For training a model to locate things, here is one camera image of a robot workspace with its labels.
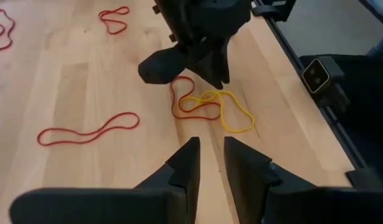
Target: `light wood tabletop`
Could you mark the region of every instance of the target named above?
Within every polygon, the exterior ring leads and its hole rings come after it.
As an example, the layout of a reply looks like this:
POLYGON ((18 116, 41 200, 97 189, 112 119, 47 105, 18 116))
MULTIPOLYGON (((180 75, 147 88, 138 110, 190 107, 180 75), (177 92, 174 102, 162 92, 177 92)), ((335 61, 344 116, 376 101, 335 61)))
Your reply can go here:
MULTIPOLYGON (((261 17, 251 18, 229 44, 231 82, 225 87, 255 117, 252 130, 226 132, 220 121, 175 120, 168 85, 148 85, 138 64, 172 45, 153 0, 0 0, 17 21, 13 46, 0 52, 0 223, 19 194, 40 187, 132 188, 163 165, 190 137, 201 138, 201 184, 197 223, 238 223, 227 181, 224 136, 273 158, 320 186, 348 186, 353 170, 340 144, 261 17), (102 10, 129 6, 128 23, 109 35, 102 10), (36 136, 60 126, 92 131, 114 114, 141 118, 134 130, 112 131, 86 145, 42 147, 36 136)), ((0 22, 9 25, 0 16, 0 22)), ((213 87, 190 71, 197 93, 213 87)), ((190 83, 179 81, 176 93, 190 83)), ((213 115, 216 108, 196 112, 213 115)), ((233 128, 249 118, 225 99, 233 128)), ((115 125, 134 123, 133 118, 115 125)), ((46 140, 72 138, 51 134, 46 140)))

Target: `wooden table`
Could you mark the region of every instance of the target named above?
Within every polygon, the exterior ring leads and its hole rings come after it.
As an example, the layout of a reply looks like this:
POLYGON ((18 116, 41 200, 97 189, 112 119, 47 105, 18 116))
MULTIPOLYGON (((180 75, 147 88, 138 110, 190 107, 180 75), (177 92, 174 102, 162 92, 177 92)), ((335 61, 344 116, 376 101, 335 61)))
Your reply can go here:
MULTIPOLYGON (((19 194, 39 187, 132 188, 190 137, 201 137, 198 223, 237 223, 224 169, 224 136, 235 136, 282 167, 316 185, 349 185, 352 165, 304 89, 263 18, 252 18, 229 44, 232 91, 255 117, 255 127, 230 134, 219 121, 177 121, 167 85, 147 85, 138 64, 170 46, 153 0, 3 0, 17 21, 14 45, 0 52, 0 223, 19 194), (106 33, 97 14, 127 5, 129 24, 106 33), (114 131, 83 146, 41 147, 39 131, 64 126, 91 131, 110 116, 134 111, 140 126, 114 131)), ((185 71, 197 92, 212 89, 185 71)), ((176 84, 177 93, 189 83, 176 84)), ((234 128, 249 120, 227 99, 225 118, 234 128)), ((215 114, 216 109, 199 114, 215 114)), ((115 124, 130 124, 124 118, 115 124)), ((65 136, 51 134, 47 138, 65 136)))

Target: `floor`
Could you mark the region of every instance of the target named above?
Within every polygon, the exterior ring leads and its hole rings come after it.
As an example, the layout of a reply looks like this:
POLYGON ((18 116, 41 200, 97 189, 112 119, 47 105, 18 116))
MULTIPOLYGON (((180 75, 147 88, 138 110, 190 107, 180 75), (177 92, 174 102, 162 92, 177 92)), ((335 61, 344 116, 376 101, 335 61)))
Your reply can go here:
POLYGON ((278 26, 298 56, 366 54, 383 38, 383 25, 358 0, 297 0, 278 26))

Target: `black plastic part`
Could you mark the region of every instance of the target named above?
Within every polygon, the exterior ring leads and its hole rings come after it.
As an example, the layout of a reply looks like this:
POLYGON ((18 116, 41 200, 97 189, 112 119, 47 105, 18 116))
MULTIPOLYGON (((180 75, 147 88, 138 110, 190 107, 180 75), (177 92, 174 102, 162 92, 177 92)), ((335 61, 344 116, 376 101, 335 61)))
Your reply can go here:
POLYGON ((271 18, 275 22, 282 21, 285 22, 291 14, 293 6, 295 5, 296 0, 284 0, 284 4, 273 5, 274 1, 265 1, 265 0, 253 0, 256 4, 252 8, 252 14, 254 16, 263 16, 265 18, 271 18))
POLYGON ((186 194, 162 189, 40 189, 17 198, 10 216, 13 224, 177 224, 186 219, 186 194))
POLYGON ((161 13, 161 10, 159 10, 159 7, 157 5, 153 6, 153 10, 154 10, 155 14, 161 13))
POLYGON ((357 189, 383 189, 383 167, 362 168, 347 172, 346 176, 357 189))
POLYGON ((383 223, 383 189, 316 187, 232 137, 224 146, 240 224, 383 223))
POLYGON ((240 224, 261 223, 270 189, 289 192, 314 187, 233 137, 224 139, 224 158, 240 224))
POLYGON ((12 203, 13 224, 190 223, 196 220, 200 142, 191 138, 135 189, 39 189, 12 203))
POLYGON ((187 55, 179 47, 159 50, 141 62, 138 67, 145 83, 167 84, 174 80, 187 65, 187 55))
POLYGON ((303 82, 313 95, 323 93, 334 82, 341 82, 344 78, 344 72, 330 56, 314 59, 302 74, 303 82))
POLYGON ((230 82, 229 64, 227 61, 227 44, 230 38, 216 40, 212 50, 196 62, 190 62, 187 68, 198 74, 206 82, 218 90, 223 89, 223 84, 230 82))
POLYGON ((169 35, 169 39, 171 39, 171 42, 172 42, 172 43, 174 43, 174 42, 177 41, 177 40, 176 40, 176 37, 175 37, 173 34, 169 35))
POLYGON ((168 27, 181 45, 192 43, 192 33, 186 18, 186 0, 154 0, 168 27))
POLYGON ((155 0, 177 41, 139 65, 144 82, 167 84, 185 68, 217 89, 230 82, 227 44, 250 20, 250 0, 155 0))
POLYGON ((383 223, 383 191, 318 187, 267 196, 264 223, 383 223))

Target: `rubber band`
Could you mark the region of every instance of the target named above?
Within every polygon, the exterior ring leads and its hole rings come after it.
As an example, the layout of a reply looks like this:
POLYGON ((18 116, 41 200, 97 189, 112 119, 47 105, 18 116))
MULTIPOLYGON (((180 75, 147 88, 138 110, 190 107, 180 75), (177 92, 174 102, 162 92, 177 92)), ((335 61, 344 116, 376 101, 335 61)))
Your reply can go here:
POLYGON ((114 20, 114 19, 104 19, 105 16, 109 15, 109 14, 117 14, 117 15, 127 15, 129 14, 130 12, 130 9, 128 6, 122 6, 122 7, 119 7, 118 9, 115 9, 115 10, 104 10, 104 11, 101 11, 99 14, 98 14, 98 18, 105 24, 105 27, 106 27, 106 31, 111 34, 111 35, 117 35, 119 34, 120 32, 123 32, 126 28, 128 28, 128 24, 125 23, 125 22, 122 22, 122 21, 118 21, 118 20, 114 20), (117 23, 117 24, 122 24, 123 25, 123 28, 118 30, 118 31, 115 31, 115 32, 111 32, 110 30, 110 26, 108 25, 108 22, 113 22, 113 23, 117 23))
MULTIPOLYGON (((6 16, 12 22, 12 25, 11 25, 9 31, 7 32, 7 38, 10 40, 10 42, 6 46, 0 47, 0 51, 2 51, 2 50, 6 50, 9 47, 11 47, 11 45, 13 43, 13 41, 11 39, 11 32, 14 30, 14 28, 16 26, 16 22, 7 15, 7 12, 4 9, 0 9, 0 12, 3 12, 4 16, 6 16)), ((0 24, 0 28, 1 28, 1 31, 0 31, 0 37, 1 37, 6 32, 6 28, 2 24, 0 24)))
POLYGON ((182 108, 181 105, 180 105, 181 100, 184 99, 185 97, 189 96, 192 92, 194 92, 195 87, 196 87, 196 84, 194 83, 194 80, 192 80, 192 79, 189 78, 189 77, 178 76, 178 77, 176 77, 176 78, 171 82, 171 84, 170 84, 170 90, 171 90, 171 96, 172 96, 172 107, 171 107, 171 109, 172 109, 172 115, 173 115, 176 119, 205 119, 205 120, 208 120, 208 121, 214 121, 214 120, 216 120, 216 119, 219 119, 219 118, 220 118, 220 114, 218 114, 217 116, 214 116, 214 117, 206 117, 206 116, 179 116, 179 115, 177 115, 177 114, 174 112, 174 106, 175 106, 175 101, 176 101, 176 94, 175 94, 175 92, 174 92, 173 85, 174 85, 174 83, 175 83, 176 80, 181 80, 181 79, 190 81, 190 82, 192 83, 192 88, 191 88, 191 90, 190 90, 188 93, 182 95, 182 96, 180 97, 179 101, 178 101, 177 106, 179 107, 179 109, 180 109, 182 112, 184 112, 184 113, 191 113, 191 112, 193 112, 193 111, 195 111, 195 110, 198 110, 198 109, 200 109, 200 108, 203 108, 203 107, 205 107, 205 106, 209 106, 209 105, 211 105, 211 106, 212 106, 212 105, 216 105, 216 106, 220 107, 220 104, 218 104, 218 103, 216 103, 216 102, 209 102, 209 103, 202 103, 202 104, 200 104, 200 105, 198 105, 198 106, 194 106, 191 110, 187 110, 187 109, 182 108))
POLYGON ((47 128, 47 129, 41 131, 37 135, 37 142, 41 146, 53 146, 53 145, 57 145, 57 144, 86 144, 86 143, 89 143, 89 142, 92 142, 92 141, 98 139, 100 136, 102 136, 103 134, 105 134, 105 133, 107 133, 107 132, 109 132, 111 130, 114 130, 114 129, 126 129, 126 130, 134 129, 139 124, 140 124, 140 117, 136 113, 124 112, 124 113, 119 113, 119 114, 113 116, 102 127, 97 129, 96 131, 92 131, 90 133, 80 133, 78 131, 74 131, 74 130, 67 129, 67 128, 47 128), (114 127, 106 128, 114 119, 117 119, 120 116, 125 116, 125 115, 132 115, 132 116, 136 117, 137 118, 137 122, 134 125, 132 125, 132 126, 114 126, 114 127), (72 134, 75 134, 77 136, 93 136, 93 135, 95 135, 95 136, 93 138, 89 139, 89 140, 86 140, 86 141, 61 140, 61 141, 53 141, 53 142, 43 143, 41 139, 42 139, 43 135, 45 133, 49 132, 49 131, 60 131, 60 132, 72 133, 72 134))
POLYGON ((200 96, 200 97, 195 97, 195 96, 190 96, 191 93, 194 91, 195 89, 195 83, 194 81, 191 79, 191 78, 188 78, 188 77, 182 77, 182 76, 178 76, 176 77, 173 82, 171 82, 171 93, 172 93, 172 96, 173 96, 173 100, 172 100, 172 113, 173 113, 173 116, 177 119, 192 119, 192 118, 202 118, 202 119, 208 119, 208 120, 215 120, 215 119, 218 119, 220 118, 220 123, 221 125, 223 126, 223 128, 225 130, 227 130, 228 132, 231 132, 231 133, 242 133, 242 132, 246 132, 248 130, 251 130, 254 126, 255 126, 255 118, 252 116, 251 113, 249 113, 246 109, 244 109, 241 104, 239 103, 239 101, 237 100, 237 98, 234 96, 233 93, 229 92, 229 91, 214 91, 214 90, 209 90, 209 91, 205 91, 203 92, 203 94, 200 96), (173 112, 174 110, 174 101, 175 101, 175 95, 174 95, 174 90, 173 90, 173 83, 176 81, 176 80, 180 80, 180 79, 186 79, 186 80, 189 80, 192 82, 193 86, 192 86, 192 90, 188 93, 186 93, 185 95, 183 95, 182 97, 180 97, 177 105, 179 107, 179 109, 185 113, 190 113, 190 112, 193 112, 195 111, 196 109, 198 108, 201 108, 203 106, 206 106, 206 105, 209 105, 209 104, 214 104, 214 105, 217 105, 220 107, 220 114, 219 116, 215 117, 215 118, 206 118, 206 117, 182 117, 182 118, 179 118, 178 116, 176 116, 173 112), (224 100, 223 100, 223 96, 222 95, 229 95, 234 103, 238 106, 238 108, 245 114, 247 115, 250 120, 251 120, 251 125, 248 126, 247 128, 244 128, 244 129, 233 129, 231 128, 226 122, 225 122, 225 119, 224 119, 224 100), (216 98, 219 99, 219 102, 220 103, 216 103, 216 102, 212 102, 213 100, 215 100, 216 98), (194 104, 194 106, 189 109, 189 110, 185 110, 184 108, 182 108, 182 103, 183 101, 185 100, 193 100, 195 101, 196 103, 194 104))

